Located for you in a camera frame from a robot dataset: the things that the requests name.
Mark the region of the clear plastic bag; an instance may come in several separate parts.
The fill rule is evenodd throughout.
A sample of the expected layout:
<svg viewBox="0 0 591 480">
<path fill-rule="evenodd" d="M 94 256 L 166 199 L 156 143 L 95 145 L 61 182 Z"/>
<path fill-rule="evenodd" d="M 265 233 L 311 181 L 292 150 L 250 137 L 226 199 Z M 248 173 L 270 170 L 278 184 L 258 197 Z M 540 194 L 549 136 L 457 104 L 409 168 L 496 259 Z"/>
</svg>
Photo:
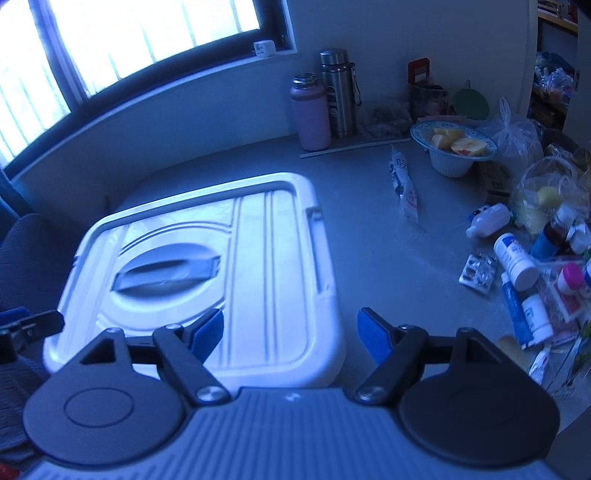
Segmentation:
<svg viewBox="0 0 591 480">
<path fill-rule="evenodd" d="M 498 114 L 480 125 L 478 131 L 496 144 L 495 160 L 508 170 L 513 183 L 544 156 L 535 125 L 530 119 L 513 113 L 504 97 L 499 100 Z"/>
</svg>

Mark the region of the white bottle lying down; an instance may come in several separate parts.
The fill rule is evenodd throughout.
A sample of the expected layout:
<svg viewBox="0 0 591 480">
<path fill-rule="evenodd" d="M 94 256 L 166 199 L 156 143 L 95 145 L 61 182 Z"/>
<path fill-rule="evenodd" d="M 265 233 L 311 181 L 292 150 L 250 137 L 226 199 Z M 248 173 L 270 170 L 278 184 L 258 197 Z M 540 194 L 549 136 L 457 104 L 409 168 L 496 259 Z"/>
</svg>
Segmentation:
<svg viewBox="0 0 591 480">
<path fill-rule="evenodd" d="M 539 268 L 515 235 L 502 234 L 494 243 L 494 253 L 517 291 L 524 292 L 535 285 Z"/>
</svg>

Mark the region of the white bowl with fruit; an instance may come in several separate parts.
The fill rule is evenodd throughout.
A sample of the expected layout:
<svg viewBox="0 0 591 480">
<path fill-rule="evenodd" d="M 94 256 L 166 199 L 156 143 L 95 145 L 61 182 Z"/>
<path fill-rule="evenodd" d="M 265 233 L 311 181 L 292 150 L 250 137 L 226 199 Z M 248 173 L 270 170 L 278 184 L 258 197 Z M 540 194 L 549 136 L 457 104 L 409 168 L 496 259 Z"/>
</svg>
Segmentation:
<svg viewBox="0 0 591 480">
<path fill-rule="evenodd" d="M 413 140 L 429 152 L 432 167 L 448 178 L 463 177 L 474 163 L 493 160 L 498 153 L 492 139 L 453 122 L 418 122 L 410 132 Z"/>
</svg>

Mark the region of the pink insulated bottle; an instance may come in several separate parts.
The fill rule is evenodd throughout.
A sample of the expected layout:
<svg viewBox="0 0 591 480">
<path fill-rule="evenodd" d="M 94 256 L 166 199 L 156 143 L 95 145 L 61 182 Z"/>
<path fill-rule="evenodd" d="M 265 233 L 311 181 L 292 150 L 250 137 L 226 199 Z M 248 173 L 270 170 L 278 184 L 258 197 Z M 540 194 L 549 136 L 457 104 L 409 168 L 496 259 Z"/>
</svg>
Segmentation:
<svg viewBox="0 0 591 480">
<path fill-rule="evenodd" d="M 318 76 L 314 73 L 295 75 L 290 99 L 301 148 L 308 152 L 327 149 L 332 142 L 332 133 L 325 87 Z"/>
</svg>

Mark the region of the blue ointment tube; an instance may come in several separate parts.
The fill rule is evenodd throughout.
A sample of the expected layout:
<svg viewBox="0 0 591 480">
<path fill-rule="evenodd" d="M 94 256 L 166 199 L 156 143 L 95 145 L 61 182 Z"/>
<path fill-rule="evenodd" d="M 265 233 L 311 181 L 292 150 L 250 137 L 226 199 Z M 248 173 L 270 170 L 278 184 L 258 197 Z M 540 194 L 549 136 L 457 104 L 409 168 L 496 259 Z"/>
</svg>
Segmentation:
<svg viewBox="0 0 591 480">
<path fill-rule="evenodd" d="M 507 272 L 501 274 L 502 291 L 512 321 L 514 336 L 521 349 L 534 345 L 534 337 L 525 317 L 519 294 Z"/>
</svg>

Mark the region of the steel thermos flask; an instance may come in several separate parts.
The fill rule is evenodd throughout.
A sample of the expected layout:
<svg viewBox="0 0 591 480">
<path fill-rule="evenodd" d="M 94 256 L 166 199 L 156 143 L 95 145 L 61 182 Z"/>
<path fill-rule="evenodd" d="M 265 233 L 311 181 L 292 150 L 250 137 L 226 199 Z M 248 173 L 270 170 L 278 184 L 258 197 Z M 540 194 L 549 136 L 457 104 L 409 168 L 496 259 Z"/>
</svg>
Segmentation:
<svg viewBox="0 0 591 480">
<path fill-rule="evenodd" d="M 346 49 L 332 48 L 320 53 L 322 83 L 329 107 L 332 135 L 349 138 L 356 135 L 356 108 L 362 105 L 356 83 L 356 64 Z"/>
</svg>

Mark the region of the white bin lid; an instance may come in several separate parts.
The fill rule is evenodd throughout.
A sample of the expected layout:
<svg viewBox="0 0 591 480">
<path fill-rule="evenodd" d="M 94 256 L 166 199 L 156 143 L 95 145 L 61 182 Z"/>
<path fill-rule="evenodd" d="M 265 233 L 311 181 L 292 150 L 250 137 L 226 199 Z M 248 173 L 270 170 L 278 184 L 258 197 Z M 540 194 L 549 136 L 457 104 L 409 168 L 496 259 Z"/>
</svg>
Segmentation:
<svg viewBox="0 0 591 480">
<path fill-rule="evenodd" d="M 43 344 L 58 371 L 103 330 L 129 337 L 221 311 L 206 368 L 229 391 L 325 387 L 346 355 L 324 215 L 311 181 L 274 173 L 109 215 L 83 237 Z"/>
</svg>

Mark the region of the red black small box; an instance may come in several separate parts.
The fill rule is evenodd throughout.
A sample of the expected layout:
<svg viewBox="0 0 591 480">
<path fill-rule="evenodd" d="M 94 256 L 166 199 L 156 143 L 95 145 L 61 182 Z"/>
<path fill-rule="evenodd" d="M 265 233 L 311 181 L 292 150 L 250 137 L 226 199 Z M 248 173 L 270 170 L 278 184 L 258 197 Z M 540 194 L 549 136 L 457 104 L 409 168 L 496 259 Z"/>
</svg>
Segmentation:
<svg viewBox="0 0 591 480">
<path fill-rule="evenodd" d="M 427 57 L 408 64 L 410 113 L 414 120 L 425 115 L 429 100 L 431 62 Z"/>
</svg>

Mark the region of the white blue-label bottle lying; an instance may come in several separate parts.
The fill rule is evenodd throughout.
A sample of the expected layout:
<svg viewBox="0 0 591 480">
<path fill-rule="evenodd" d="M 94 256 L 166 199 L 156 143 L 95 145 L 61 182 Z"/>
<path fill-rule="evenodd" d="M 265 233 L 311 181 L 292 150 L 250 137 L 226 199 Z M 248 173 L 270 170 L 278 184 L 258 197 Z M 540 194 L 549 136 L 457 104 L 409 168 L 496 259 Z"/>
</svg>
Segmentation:
<svg viewBox="0 0 591 480">
<path fill-rule="evenodd" d="M 527 325 L 532 334 L 531 345 L 544 343 L 554 335 L 543 300 L 539 294 L 529 296 L 522 302 Z"/>
</svg>

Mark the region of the blister pill pack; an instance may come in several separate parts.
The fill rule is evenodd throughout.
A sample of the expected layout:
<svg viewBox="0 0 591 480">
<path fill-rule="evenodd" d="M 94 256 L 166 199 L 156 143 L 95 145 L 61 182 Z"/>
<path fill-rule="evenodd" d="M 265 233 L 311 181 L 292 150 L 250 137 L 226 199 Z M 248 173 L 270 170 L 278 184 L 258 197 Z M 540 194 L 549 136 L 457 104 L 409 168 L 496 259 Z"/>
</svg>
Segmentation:
<svg viewBox="0 0 591 480">
<path fill-rule="evenodd" d="M 464 265 L 459 283 L 486 296 L 494 283 L 497 264 L 497 260 L 491 255 L 472 253 Z"/>
</svg>

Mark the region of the small white squeeze bottle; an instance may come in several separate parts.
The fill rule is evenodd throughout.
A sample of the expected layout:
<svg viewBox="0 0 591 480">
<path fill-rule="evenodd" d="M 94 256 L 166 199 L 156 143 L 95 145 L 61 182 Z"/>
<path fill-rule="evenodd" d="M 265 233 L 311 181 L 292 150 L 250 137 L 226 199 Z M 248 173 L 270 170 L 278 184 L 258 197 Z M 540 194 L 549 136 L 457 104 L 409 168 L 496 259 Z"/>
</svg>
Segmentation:
<svg viewBox="0 0 591 480">
<path fill-rule="evenodd" d="M 468 238 L 488 238 L 507 226 L 512 220 L 508 207 L 502 203 L 480 209 L 470 220 L 466 230 Z"/>
</svg>

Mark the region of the white bottle pink cap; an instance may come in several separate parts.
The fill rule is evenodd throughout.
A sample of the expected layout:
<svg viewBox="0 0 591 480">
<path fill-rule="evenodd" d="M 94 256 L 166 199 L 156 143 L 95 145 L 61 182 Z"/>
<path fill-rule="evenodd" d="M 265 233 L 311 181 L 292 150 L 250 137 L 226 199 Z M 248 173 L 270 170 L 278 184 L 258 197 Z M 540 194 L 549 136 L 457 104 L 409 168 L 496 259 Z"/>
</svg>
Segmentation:
<svg viewBox="0 0 591 480">
<path fill-rule="evenodd" d="M 590 282 L 587 279 L 586 270 L 580 265 L 567 263 L 557 278 L 558 290 L 568 296 L 580 295 L 582 298 L 590 298 Z"/>
</svg>

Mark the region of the small white box on sill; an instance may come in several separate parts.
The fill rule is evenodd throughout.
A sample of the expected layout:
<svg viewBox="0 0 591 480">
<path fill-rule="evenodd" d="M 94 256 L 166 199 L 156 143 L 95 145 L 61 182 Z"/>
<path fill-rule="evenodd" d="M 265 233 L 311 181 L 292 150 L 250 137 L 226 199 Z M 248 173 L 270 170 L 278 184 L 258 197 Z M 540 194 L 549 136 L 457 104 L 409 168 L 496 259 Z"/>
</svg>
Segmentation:
<svg viewBox="0 0 591 480">
<path fill-rule="evenodd" d="M 276 43 L 273 40 L 259 40 L 252 44 L 256 57 L 270 58 L 276 56 Z"/>
</svg>

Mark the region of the white sachet packet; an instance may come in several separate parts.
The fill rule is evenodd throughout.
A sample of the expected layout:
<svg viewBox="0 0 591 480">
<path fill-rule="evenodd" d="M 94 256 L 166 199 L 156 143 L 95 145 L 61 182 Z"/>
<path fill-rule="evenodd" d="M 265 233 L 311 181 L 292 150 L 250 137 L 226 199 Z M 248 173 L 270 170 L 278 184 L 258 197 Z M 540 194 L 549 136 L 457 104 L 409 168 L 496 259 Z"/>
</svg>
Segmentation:
<svg viewBox="0 0 591 480">
<path fill-rule="evenodd" d="M 392 147 L 390 160 L 390 174 L 400 200 L 402 214 L 408 221 L 419 222 L 418 195 L 410 178 L 408 163 L 404 154 Z"/>
</svg>

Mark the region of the grey fabric chair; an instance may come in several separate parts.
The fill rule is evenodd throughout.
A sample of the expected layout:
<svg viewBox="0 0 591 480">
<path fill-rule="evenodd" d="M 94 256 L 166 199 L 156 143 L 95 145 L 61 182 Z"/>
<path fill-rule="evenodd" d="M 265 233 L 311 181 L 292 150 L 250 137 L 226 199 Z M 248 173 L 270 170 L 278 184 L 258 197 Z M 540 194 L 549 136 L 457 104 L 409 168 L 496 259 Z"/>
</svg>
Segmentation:
<svg viewBox="0 0 591 480">
<path fill-rule="evenodd" d="M 80 238 L 38 214 L 29 214 L 1 240 L 1 311 L 30 315 L 55 310 Z M 1 463 L 25 471 L 37 461 L 22 426 L 24 406 L 48 379 L 42 343 L 1 366 Z"/>
</svg>

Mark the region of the green round object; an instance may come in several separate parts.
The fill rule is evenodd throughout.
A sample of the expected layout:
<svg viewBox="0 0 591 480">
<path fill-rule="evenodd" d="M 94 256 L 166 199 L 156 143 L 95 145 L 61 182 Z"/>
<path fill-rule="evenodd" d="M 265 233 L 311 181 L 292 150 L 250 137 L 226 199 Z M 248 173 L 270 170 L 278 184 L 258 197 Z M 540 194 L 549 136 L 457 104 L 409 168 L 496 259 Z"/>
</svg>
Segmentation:
<svg viewBox="0 0 591 480">
<path fill-rule="evenodd" d="M 451 99 L 451 106 L 459 116 L 468 119 L 485 121 L 490 114 L 489 102 L 483 94 L 472 88 L 470 80 L 459 89 Z"/>
</svg>

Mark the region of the dark brown syrup bottle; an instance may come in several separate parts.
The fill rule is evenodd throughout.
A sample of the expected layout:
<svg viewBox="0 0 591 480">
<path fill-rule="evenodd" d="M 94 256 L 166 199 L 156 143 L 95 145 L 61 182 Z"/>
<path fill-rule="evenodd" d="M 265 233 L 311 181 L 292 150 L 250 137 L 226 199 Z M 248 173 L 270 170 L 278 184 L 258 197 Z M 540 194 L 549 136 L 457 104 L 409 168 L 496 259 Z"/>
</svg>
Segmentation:
<svg viewBox="0 0 591 480">
<path fill-rule="evenodd" d="M 566 242 L 576 218 L 577 213 L 571 206 L 561 204 L 536 238 L 530 249 L 530 255 L 540 261 L 554 258 Z"/>
</svg>

